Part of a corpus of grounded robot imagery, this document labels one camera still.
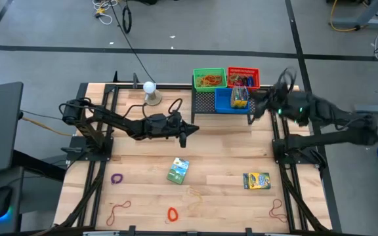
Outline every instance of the wooden tabletop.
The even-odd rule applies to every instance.
[[[90,83],[86,97],[94,104],[101,104],[104,85]],[[180,112],[189,123],[191,91],[160,92],[161,104],[147,107],[146,114],[167,113],[169,106],[182,98]],[[116,113],[124,114],[131,105],[142,104],[143,98],[142,90],[120,89]],[[143,118],[140,108],[133,108],[127,118]],[[247,125],[245,115],[197,114],[195,125],[200,129],[188,137],[186,148],[180,148],[179,141],[174,138],[135,141],[115,129],[112,159],[104,175],[97,229],[128,230],[134,225],[138,231],[244,232],[247,227],[253,232],[289,231],[287,223],[269,216],[274,199],[283,203],[274,213],[285,214],[280,171],[271,147],[273,132],[269,114],[251,126]],[[289,129],[292,134],[310,134],[307,127],[298,127],[292,122],[289,122]],[[175,157],[190,162],[182,185],[166,179]],[[89,162],[77,161],[68,170],[55,223],[62,223],[79,202],[88,166]],[[331,228],[318,169],[314,165],[297,165],[297,169],[304,201],[319,221]],[[271,189],[244,189],[242,174],[246,172],[268,172]],[[110,183],[110,177],[115,173],[123,175],[123,181],[118,185]],[[115,222],[107,226],[112,207],[125,201],[130,201],[131,207],[116,208]],[[296,228],[300,229],[297,205],[293,199],[291,202]],[[87,225],[92,205],[93,198],[87,207]],[[167,221],[170,207],[178,212],[176,222]]]

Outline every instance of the white ball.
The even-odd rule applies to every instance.
[[[144,83],[144,86],[143,86],[143,89],[144,89],[144,92],[148,93],[148,94],[151,94],[155,91],[156,89],[156,84],[154,84],[153,82],[145,82]]]

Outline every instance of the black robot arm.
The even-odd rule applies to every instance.
[[[178,108],[171,108],[178,102]],[[128,112],[122,116],[111,112],[103,106],[94,105],[88,98],[67,101],[60,105],[62,120],[68,125],[74,125],[86,137],[88,152],[96,152],[104,148],[104,135],[101,131],[95,130],[91,125],[93,122],[102,122],[115,128],[125,131],[129,137],[135,140],[145,138],[179,138],[180,146],[186,147],[186,137],[199,129],[196,125],[187,124],[179,112],[182,99],[178,99],[169,108],[169,115],[154,114],[146,116],[144,105],[133,105]],[[129,110],[133,107],[142,107],[144,118],[141,120],[130,120],[126,118]],[[93,113],[92,117],[86,117],[88,109]]]
[[[280,75],[270,90],[252,93],[255,100],[255,118],[265,110],[275,111],[282,117],[305,126],[312,121],[320,126],[334,124],[337,132],[312,136],[290,135],[284,140],[285,151],[310,146],[350,142],[357,145],[373,145],[378,142],[377,123],[370,114],[343,111],[335,104],[309,92],[292,91],[295,74],[288,69]]]

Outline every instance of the white lamp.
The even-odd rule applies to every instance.
[[[145,82],[143,89],[145,92],[144,101],[150,105],[155,106],[161,102],[161,93],[156,90],[157,85],[153,82]]]

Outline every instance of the yellow cable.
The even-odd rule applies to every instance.
[[[39,126],[39,127],[42,127],[42,128],[47,129],[47,130],[50,130],[50,131],[52,131],[52,132],[55,132],[55,133],[57,133],[57,134],[59,134],[59,135],[63,135],[63,136],[72,136],[71,134],[66,134],[66,133],[63,133],[63,132],[56,131],[56,130],[54,130],[54,129],[50,128],[50,127],[47,127],[46,125],[44,125],[44,124],[42,124],[42,123],[40,123],[40,122],[38,122],[38,121],[34,121],[34,120],[28,119],[28,118],[26,118],[26,117],[23,117],[22,119],[25,120],[25,121],[29,121],[29,122],[31,122],[31,123],[33,123],[33,124]]]
[[[331,11],[330,23],[331,23],[332,29],[334,29],[335,31],[339,31],[339,32],[351,32],[351,31],[355,31],[356,28],[351,28],[351,29],[337,29],[337,28],[335,28],[335,26],[333,26],[333,23],[332,23],[332,17],[333,17],[333,12],[335,11],[335,6],[336,6],[336,3],[337,3],[337,2],[338,2],[338,0],[335,0],[335,2],[333,2],[332,11]]]

